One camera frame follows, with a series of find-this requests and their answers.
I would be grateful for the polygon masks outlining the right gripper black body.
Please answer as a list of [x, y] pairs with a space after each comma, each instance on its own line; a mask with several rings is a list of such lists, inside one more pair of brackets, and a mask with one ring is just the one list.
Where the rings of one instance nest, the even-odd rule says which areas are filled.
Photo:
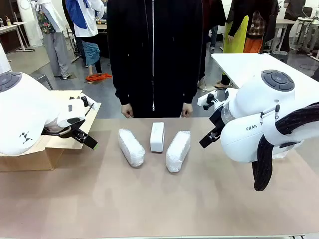
[[209, 120], [214, 124], [215, 128], [209, 133], [211, 139], [219, 139], [225, 123], [221, 117], [222, 109], [216, 109], [214, 113], [210, 116]]

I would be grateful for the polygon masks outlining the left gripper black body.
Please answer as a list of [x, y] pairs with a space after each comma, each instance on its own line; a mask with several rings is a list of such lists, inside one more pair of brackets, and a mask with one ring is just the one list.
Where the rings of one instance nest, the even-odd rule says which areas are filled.
[[77, 142], [85, 142], [88, 137], [88, 134], [82, 131], [79, 128], [69, 127], [67, 132], [62, 135], [62, 138], [73, 138]]

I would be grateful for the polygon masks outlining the person's left hand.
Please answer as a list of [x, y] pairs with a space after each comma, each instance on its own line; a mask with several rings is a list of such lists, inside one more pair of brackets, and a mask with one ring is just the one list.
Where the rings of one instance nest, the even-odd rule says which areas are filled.
[[183, 103], [181, 116], [183, 118], [189, 118], [192, 116], [192, 113], [193, 113], [192, 104]]

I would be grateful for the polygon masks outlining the person's right hand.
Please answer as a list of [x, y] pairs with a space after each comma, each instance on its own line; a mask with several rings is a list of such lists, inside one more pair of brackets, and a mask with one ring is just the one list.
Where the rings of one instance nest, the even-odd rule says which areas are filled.
[[133, 109], [130, 104], [122, 105], [121, 112], [127, 119], [134, 117]]

